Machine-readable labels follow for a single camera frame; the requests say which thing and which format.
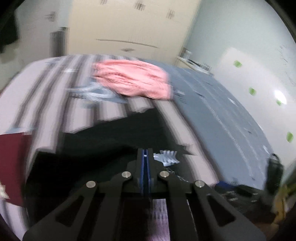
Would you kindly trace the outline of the black printed t-shirt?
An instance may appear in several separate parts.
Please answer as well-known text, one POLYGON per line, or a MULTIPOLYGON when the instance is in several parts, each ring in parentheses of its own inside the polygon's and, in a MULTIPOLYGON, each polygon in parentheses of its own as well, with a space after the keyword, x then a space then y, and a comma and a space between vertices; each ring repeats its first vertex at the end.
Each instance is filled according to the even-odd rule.
POLYGON ((35 152, 25 187, 30 223, 40 221, 88 181, 108 181, 123 172, 140 148, 186 153, 155 108, 76 133, 60 133, 55 151, 35 152))

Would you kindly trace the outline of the pink crumpled garment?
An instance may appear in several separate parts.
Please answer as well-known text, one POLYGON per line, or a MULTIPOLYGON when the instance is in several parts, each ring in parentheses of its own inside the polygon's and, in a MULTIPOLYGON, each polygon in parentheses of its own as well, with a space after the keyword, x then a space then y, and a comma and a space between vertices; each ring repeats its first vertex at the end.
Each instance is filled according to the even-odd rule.
POLYGON ((162 68, 139 60, 108 59, 93 64, 96 82, 121 95, 171 99, 169 76, 162 68))

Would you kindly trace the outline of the striped grey bed sheet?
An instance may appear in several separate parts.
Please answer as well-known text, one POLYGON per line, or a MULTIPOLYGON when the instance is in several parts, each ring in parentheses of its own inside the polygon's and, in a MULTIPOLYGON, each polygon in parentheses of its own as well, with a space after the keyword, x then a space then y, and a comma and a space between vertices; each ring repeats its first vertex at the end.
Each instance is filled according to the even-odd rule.
POLYGON ((12 240, 265 240, 214 190, 255 190, 271 147, 214 78, 69 55, 1 93, 1 227, 12 240))

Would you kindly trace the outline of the white panel with green stickers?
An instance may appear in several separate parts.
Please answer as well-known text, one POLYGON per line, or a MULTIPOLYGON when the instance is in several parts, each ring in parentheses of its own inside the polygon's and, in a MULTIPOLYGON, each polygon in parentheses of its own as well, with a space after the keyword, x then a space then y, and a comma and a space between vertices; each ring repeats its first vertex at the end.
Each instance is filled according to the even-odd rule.
POLYGON ((233 47, 219 59, 214 77, 246 108, 286 167, 295 161, 295 99, 280 79, 233 47))

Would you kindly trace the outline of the maroon folded sweatshirt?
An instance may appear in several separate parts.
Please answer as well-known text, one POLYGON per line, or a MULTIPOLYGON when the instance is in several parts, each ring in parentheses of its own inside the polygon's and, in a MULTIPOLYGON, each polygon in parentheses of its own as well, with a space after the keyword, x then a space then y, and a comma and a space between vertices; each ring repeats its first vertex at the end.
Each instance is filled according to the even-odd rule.
POLYGON ((23 206, 26 159, 32 137, 27 133, 1 135, 1 199, 23 206))

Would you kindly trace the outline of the cream wardrobe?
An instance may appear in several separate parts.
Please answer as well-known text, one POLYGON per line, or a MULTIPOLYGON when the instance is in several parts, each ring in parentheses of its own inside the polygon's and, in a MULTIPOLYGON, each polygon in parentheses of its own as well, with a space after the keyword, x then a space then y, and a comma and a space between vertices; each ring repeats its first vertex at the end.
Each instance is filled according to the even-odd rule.
POLYGON ((200 1, 74 1, 70 54, 107 54, 174 64, 200 1))

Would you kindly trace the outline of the dark suitcase by door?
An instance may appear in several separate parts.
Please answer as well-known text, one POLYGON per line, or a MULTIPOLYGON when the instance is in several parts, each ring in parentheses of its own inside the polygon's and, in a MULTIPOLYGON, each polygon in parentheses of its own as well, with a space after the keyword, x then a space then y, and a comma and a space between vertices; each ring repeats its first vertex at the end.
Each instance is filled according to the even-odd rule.
POLYGON ((68 28, 62 27, 50 33, 50 55, 51 57, 61 57, 66 54, 66 39, 68 28))

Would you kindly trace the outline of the black jacket hanging on wall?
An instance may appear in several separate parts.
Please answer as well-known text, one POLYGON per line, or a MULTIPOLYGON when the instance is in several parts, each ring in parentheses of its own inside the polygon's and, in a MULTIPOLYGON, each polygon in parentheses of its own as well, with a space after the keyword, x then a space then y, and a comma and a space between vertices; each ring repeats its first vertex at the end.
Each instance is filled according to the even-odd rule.
POLYGON ((18 39, 15 11, 22 3, 22 0, 1 0, 1 54, 7 45, 14 43, 18 39))

